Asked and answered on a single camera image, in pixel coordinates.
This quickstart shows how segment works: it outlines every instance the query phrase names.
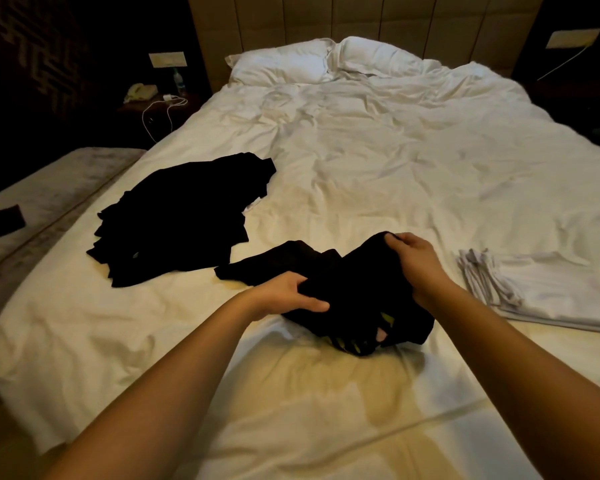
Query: wrinkled bedding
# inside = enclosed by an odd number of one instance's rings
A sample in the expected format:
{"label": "wrinkled bedding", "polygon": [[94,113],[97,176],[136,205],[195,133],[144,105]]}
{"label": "wrinkled bedding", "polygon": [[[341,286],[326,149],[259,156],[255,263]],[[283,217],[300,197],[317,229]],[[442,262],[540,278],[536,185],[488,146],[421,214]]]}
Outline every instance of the wrinkled bedding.
{"label": "wrinkled bedding", "polygon": [[[600,148],[517,83],[472,63],[227,86],[80,217],[0,316],[0,395],[40,451],[74,439],[244,288],[202,269],[112,289],[85,254],[97,211],[154,170],[237,152],[278,172],[232,262],[289,239],[345,254],[389,229],[429,239],[458,283],[454,254],[469,248],[560,251],[600,279]],[[600,385],[600,333],[514,325]],[[272,316],[240,341],[176,473],[193,477],[539,476],[438,324],[423,346],[357,358]]]}

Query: black garment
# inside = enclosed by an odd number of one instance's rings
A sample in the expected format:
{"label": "black garment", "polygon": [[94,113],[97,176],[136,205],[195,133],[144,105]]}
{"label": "black garment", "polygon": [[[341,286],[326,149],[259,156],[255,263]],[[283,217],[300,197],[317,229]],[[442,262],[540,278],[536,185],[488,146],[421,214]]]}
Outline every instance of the black garment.
{"label": "black garment", "polygon": [[22,229],[26,222],[22,217],[19,205],[0,210],[0,237]]}
{"label": "black garment", "polygon": [[[337,257],[335,250],[320,254],[302,241],[288,241],[259,256],[220,266],[216,275],[250,285],[284,271],[306,276],[309,279],[298,291],[327,301],[329,310],[294,310],[285,316],[354,355],[369,355],[378,345],[423,344],[433,328],[433,317],[413,300],[411,285],[384,234],[375,234],[344,258]],[[387,332],[382,343],[376,341],[378,328]]]}
{"label": "black garment", "polygon": [[227,264],[249,240],[242,211],[275,172],[253,153],[157,170],[98,214],[100,240],[87,253],[109,265],[114,288]]}

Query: wall outlet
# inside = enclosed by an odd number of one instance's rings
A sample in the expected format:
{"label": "wall outlet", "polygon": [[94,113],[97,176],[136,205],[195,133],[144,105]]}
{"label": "wall outlet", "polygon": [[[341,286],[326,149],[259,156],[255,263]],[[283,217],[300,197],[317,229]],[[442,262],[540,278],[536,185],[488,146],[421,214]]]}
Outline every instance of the wall outlet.
{"label": "wall outlet", "polygon": [[551,34],[546,48],[588,47],[598,38],[600,29],[558,30]]}
{"label": "wall outlet", "polygon": [[184,52],[159,52],[158,54],[149,54],[149,58],[155,68],[187,66]]}

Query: plastic water bottle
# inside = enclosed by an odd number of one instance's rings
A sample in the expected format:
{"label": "plastic water bottle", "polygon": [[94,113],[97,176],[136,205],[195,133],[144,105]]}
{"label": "plastic water bottle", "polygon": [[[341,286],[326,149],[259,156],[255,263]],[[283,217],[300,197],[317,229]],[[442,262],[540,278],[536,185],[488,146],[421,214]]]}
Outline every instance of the plastic water bottle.
{"label": "plastic water bottle", "polygon": [[184,80],[182,79],[180,72],[178,72],[175,67],[173,68],[173,81],[176,83],[178,94],[184,97],[187,94],[187,88],[184,85]]}

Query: folded white clothing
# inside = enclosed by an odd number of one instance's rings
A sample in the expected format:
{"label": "folded white clothing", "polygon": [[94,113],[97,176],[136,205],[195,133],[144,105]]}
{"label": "folded white clothing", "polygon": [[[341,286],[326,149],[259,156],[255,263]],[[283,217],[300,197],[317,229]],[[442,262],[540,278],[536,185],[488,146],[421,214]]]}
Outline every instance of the folded white clothing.
{"label": "folded white clothing", "polygon": [[469,291],[508,318],[600,331],[600,280],[558,252],[494,255],[460,251]]}

